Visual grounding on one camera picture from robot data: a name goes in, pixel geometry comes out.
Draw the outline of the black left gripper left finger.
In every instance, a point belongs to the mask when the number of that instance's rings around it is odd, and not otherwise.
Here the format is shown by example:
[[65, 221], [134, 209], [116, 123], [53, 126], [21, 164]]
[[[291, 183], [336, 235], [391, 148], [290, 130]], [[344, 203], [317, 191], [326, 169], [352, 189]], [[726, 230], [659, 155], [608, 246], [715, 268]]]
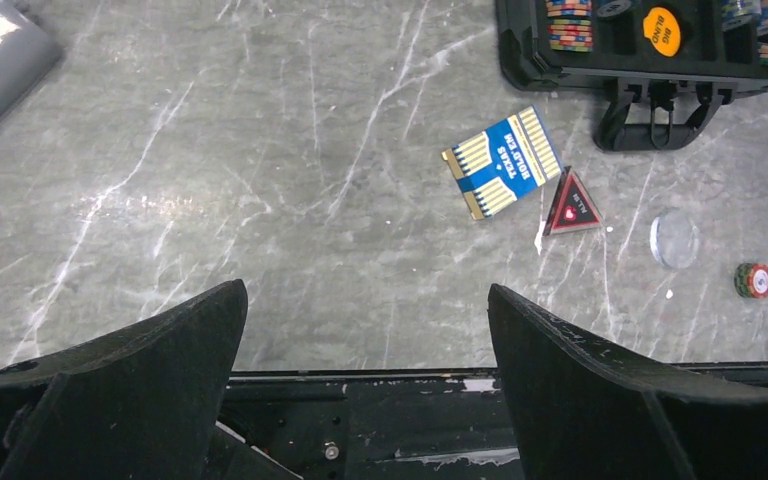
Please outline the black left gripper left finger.
[[248, 307], [241, 280], [0, 369], [0, 479], [198, 479]]

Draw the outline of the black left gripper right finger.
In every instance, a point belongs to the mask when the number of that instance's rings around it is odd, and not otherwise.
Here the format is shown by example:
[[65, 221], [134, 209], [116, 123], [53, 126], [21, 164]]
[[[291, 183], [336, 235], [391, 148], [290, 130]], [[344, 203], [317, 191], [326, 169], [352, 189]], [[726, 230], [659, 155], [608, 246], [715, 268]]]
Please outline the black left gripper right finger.
[[493, 285], [528, 479], [768, 479], [768, 361], [662, 363]]

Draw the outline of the red triangular dealer button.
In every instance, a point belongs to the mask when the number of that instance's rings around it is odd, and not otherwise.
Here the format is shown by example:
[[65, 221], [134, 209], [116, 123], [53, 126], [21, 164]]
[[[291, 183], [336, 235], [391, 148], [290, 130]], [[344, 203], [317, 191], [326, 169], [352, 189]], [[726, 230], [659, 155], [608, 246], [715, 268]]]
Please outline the red triangular dealer button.
[[602, 215], [577, 172], [566, 166], [544, 224], [543, 236], [598, 228]]

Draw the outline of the blue playing card deck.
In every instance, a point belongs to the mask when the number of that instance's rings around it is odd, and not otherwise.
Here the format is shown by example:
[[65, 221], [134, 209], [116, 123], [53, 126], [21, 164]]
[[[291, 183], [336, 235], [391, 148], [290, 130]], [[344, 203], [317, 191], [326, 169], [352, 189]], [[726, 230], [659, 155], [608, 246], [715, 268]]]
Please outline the blue playing card deck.
[[441, 157], [475, 220], [493, 217], [563, 170], [533, 106], [442, 151]]

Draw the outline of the orange big blind button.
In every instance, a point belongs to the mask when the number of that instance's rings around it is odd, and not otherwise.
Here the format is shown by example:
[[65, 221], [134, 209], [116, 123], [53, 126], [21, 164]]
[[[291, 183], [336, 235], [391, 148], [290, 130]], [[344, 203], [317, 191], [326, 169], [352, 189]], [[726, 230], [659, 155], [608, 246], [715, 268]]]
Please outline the orange big blind button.
[[666, 7], [651, 8], [642, 21], [643, 35], [655, 51], [668, 58], [681, 48], [682, 32], [677, 17]]

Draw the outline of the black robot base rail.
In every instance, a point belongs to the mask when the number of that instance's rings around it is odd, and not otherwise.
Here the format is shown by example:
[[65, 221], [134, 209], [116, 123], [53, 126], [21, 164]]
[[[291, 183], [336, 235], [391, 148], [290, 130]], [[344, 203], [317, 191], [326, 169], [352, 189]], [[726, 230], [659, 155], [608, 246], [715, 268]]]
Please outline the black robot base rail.
[[218, 420], [303, 479], [519, 479], [497, 372], [233, 375]]

